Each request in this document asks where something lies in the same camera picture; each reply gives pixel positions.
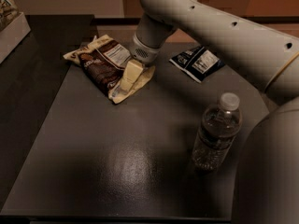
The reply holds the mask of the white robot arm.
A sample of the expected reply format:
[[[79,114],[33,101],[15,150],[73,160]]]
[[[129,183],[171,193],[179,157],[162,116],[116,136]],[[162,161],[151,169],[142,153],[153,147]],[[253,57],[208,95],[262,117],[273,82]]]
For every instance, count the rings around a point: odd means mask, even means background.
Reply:
[[[130,47],[137,60],[152,63],[179,28],[279,105],[243,146],[231,223],[299,224],[299,39],[197,0],[140,4]]]

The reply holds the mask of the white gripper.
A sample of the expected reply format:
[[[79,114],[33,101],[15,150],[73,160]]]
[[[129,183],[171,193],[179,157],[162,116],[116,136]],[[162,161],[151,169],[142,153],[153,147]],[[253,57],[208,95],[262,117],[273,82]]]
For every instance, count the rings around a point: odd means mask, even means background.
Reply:
[[[143,72],[143,64],[152,63],[160,52],[159,49],[153,49],[144,45],[137,35],[133,35],[129,51],[133,59],[127,63],[121,78],[120,87],[123,91],[129,91],[133,87]]]

